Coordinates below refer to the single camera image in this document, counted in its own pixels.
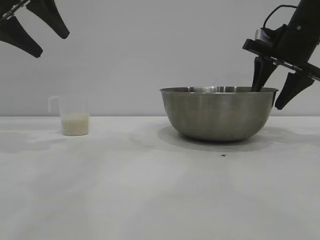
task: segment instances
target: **white table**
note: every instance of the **white table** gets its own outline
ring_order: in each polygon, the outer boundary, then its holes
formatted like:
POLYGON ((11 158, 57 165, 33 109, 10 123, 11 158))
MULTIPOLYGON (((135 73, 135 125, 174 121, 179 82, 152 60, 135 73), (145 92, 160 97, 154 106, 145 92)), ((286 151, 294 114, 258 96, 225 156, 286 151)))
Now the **white table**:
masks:
POLYGON ((67 137, 59 118, 0 118, 1 240, 320 239, 319 117, 232 144, 166 117, 91 123, 67 137))

